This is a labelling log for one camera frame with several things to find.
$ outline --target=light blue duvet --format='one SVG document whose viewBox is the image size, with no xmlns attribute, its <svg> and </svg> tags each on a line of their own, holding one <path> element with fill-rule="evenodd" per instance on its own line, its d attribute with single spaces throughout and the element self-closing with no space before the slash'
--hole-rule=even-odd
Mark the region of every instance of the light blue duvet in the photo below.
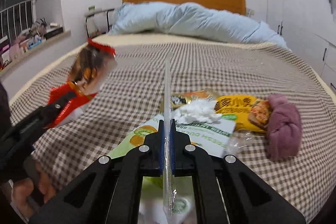
<svg viewBox="0 0 336 224">
<path fill-rule="evenodd" d="M 196 3 L 124 3 L 116 9 L 112 21 L 113 35 L 154 30 L 229 43 L 273 42 L 287 48 L 283 37 L 265 22 Z"/>
</svg>

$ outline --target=metal bolt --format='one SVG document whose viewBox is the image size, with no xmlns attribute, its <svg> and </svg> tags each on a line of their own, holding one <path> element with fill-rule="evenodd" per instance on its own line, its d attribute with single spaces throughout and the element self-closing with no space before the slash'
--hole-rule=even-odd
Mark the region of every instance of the metal bolt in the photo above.
<svg viewBox="0 0 336 224">
<path fill-rule="evenodd" d="M 109 158 L 108 156 L 102 156 L 102 157 L 100 157 L 99 160 L 98 160 L 98 162 L 99 162 L 100 164 L 106 164 L 106 163 L 108 163 L 109 161 L 110 161 L 110 158 Z"/>
<path fill-rule="evenodd" d="M 149 150 L 148 145 L 142 145 L 142 146 L 139 147 L 140 152 L 147 152 L 148 150 Z"/>
<path fill-rule="evenodd" d="M 189 151 L 189 152 L 192 152 L 192 151 L 195 151 L 196 147 L 192 144 L 188 144 L 185 146 L 185 150 Z"/>
<path fill-rule="evenodd" d="M 232 155 L 228 155 L 228 156 L 225 157 L 225 160 L 226 160 L 228 163 L 232 164 L 232 163 L 234 163 L 234 162 L 236 161 L 236 157 L 235 157 L 235 156 L 232 156 Z"/>
</svg>

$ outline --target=green and white package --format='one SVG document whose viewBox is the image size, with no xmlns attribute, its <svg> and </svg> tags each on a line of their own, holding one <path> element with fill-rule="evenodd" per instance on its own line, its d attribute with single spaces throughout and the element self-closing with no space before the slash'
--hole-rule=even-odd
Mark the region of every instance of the green and white package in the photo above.
<svg viewBox="0 0 336 224">
<path fill-rule="evenodd" d="M 154 129 L 150 130 L 151 127 L 157 131 L 160 120 L 163 120 L 163 116 L 158 114 L 130 132 L 126 138 L 109 153 L 109 156 L 112 158 L 124 156 L 129 150 L 143 144 L 145 136 L 154 132 Z M 222 118 L 216 123 L 194 122 L 191 124 L 176 124 L 176 130 L 188 134 L 193 144 L 203 148 L 210 155 L 223 157 L 226 144 L 234 131 L 235 125 L 235 122 Z"/>
</svg>

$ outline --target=clear plastic straw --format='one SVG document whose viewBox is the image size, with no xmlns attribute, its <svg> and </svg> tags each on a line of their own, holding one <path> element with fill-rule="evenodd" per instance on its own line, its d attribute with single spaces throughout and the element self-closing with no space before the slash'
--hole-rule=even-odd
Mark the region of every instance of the clear plastic straw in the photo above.
<svg viewBox="0 0 336 224">
<path fill-rule="evenodd" d="M 172 151 L 170 147 L 171 138 L 171 75 L 170 75 L 171 54 L 166 58 L 165 69 L 165 105 L 164 105 L 164 161 L 163 161 L 163 209 L 168 224 L 174 224 L 176 189 L 174 187 L 172 174 Z"/>
</svg>

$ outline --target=wall outlet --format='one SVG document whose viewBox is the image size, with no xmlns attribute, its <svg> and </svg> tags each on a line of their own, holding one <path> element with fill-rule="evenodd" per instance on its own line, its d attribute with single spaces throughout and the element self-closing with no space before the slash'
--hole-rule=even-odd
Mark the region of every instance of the wall outlet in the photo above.
<svg viewBox="0 0 336 224">
<path fill-rule="evenodd" d="M 254 16 L 254 10 L 250 9 L 250 8 L 246 8 L 246 16 L 247 17 L 252 17 Z"/>
</svg>

